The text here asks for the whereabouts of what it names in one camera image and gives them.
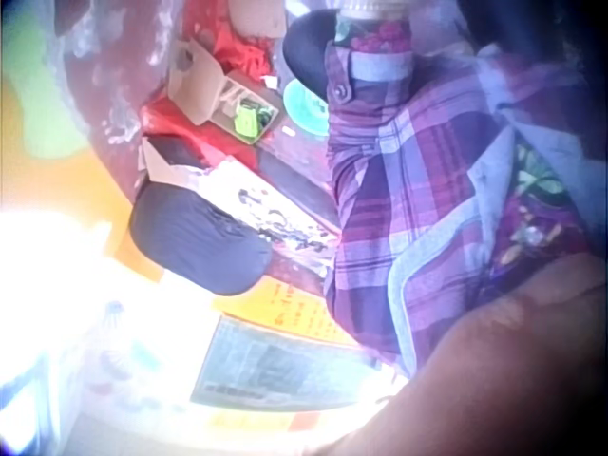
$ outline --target plaid shirt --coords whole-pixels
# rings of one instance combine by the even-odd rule
[[[410,346],[419,368],[464,313],[508,292],[551,258],[587,249],[583,235],[566,241],[542,261],[523,261],[523,274],[498,286],[490,272],[504,256],[494,249],[513,237],[513,218],[502,217],[489,245],[477,216],[448,239],[432,232],[467,202],[480,204],[471,171],[505,132],[505,119],[546,128],[549,141],[553,133],[590,139],[591,111],[577,74],[499,53],[448,60],[335,45],[328,46],[326,68],[328,158],[343,230],[326,297],[334,319],[362,345],[393,360]],[[513,156],[513,149],[504,155]],[[498,167],[494,172],[510,182]],[[495,179],[490,169],[479,181],[488,176]],[[600,185],[605,191],[605,181]],[[503,205],[510,186],[509,192],[485,200]],[[442,242],[436,255],[407,272],[420,258],[405,251]],[[395,287],[403,300],[392,298]],[[416,369],[406,367],[408,374]]]

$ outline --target purple plaid shirt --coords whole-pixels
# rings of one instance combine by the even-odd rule
[[[362,345],[401,359],[412,375],[464,313],[548,261],[590,248],[583,219],[602,214],[578,202],[605,193],[605,167],[585,156],[593,122],[578,74],[498,52],[422,58],[335,45],[326,68],[343,230],[326,297]],[[567,192],[558,193],[561,180],[530,179],[535,171],[525,167],[541,161],[534,169],[545,172],[539,156],[558,149],[570,164],[594,168],[598,185],[566,176]],[[549,161],[560,167],[557,160]]]

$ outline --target bottle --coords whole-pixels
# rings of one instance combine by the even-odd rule
[[[330,8],[361,19],[390,19],[404,17],[412,0],[329,0]]]

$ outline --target sleeve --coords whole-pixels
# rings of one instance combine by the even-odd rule
[[[398,353],[390,316],[390,186],[385,153],[397,152],[392,121],[409,100],[413,69],[407,21],[338,15],[326,50],[328,162],[342,228],[326,298],[333,318],[368,348]]]

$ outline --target wall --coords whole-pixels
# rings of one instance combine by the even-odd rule
[[[2,77],[0,202],[2,210],[53,210],[84,227],[112,223],[106,253],[153,280],[162,270],[145,258],[126,232],[131,203],[90,148],[58,160],[33,158],[24,141],[24,112],[6,76]]]

